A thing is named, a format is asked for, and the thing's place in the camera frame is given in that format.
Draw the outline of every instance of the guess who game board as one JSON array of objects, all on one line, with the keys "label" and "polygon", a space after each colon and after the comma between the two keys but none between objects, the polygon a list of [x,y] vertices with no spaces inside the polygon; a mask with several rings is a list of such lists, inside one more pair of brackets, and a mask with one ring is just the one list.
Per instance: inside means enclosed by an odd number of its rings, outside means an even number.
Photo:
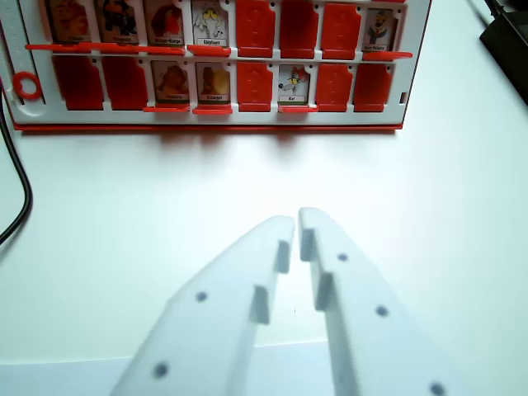
[{"label": "guess who game board", "polygon": [[21,130],[396,130],[431,0],[4,0]]}]

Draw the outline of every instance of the black device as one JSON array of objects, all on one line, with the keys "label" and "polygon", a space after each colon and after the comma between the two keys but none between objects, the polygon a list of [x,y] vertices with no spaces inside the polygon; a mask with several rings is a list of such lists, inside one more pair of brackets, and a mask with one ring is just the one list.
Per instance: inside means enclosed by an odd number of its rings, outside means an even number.
[{"label": "black device", "polygon": [[528,105],[528,12],[505,12],[496,0],[485,0],[495,20],[480,40]]}]

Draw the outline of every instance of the character card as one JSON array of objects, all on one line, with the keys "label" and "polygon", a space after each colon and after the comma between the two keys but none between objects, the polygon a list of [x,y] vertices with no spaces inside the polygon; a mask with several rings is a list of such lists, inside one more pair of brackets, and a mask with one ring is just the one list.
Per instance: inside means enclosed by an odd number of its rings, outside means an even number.
[{"label": "character card", "polygon": [[192,26],[196,45],[229,45],[228,13],[218,1],[193,1]]},{"label": "character card", "polygon": [[230,103],[229,72],[222,64],[197,63],[198,102],[205,105]]},{"label": "character card", "polygon": [[279,66],[279,104],[306,105],[310,75],[302,64],[282,64]]},{"label": "character card", "polygon": [[138,44],[134,8],[128,0],[96,0],[101,41]]},{"label": "character card", "polygon": [[393,10],[370,8],[366,14],[364,51],[392,51],[398,21]]},{"label": "character card", "polygon": [[172,0],[144,0],[148,42],[183,45],[182,10]]},{"label": "character card", "polygon": [[46,0],[45,4],[55,43],[92,41],[86,10],[77,0]]},{"label": "character card", "polygon": [[158,103],[189,103],[187,73],[177,62],[153,60],[154,91]]}]

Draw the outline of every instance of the gripper jaw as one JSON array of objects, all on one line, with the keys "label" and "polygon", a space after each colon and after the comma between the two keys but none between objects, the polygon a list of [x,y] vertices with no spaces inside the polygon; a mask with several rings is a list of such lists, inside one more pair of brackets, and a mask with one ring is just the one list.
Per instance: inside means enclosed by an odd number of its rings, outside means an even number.
[{"label": "gripper jaw", "polygon": [[112,396],[238,396],[257,324],[269,323],[295,221],[272,217],[189,280],[131,361]]},{"label": "gripper jaw", "polygon": [[321,210],[299,212],[301,260],[324,311],[337,396],[468,396],[376,266]]}]

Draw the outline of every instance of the red ring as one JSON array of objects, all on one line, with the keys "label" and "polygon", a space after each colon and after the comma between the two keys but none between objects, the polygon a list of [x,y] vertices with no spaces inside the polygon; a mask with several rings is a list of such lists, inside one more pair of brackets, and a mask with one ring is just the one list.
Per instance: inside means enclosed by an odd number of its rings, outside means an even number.
[{"label": "red ring", "polygon": [[[24,78],[29,78],[33,83],[35,83],[35,92],[24,92],[24,88],[22,87],[22,79]],[[42,87],[40,86],[39,78],[30,72],[18,72],[15,74],[15,77],[13,77],[13,88],[15,88],[15,92],[19,97],[27,99],[28,101],[36,101],[42,97]]]}]

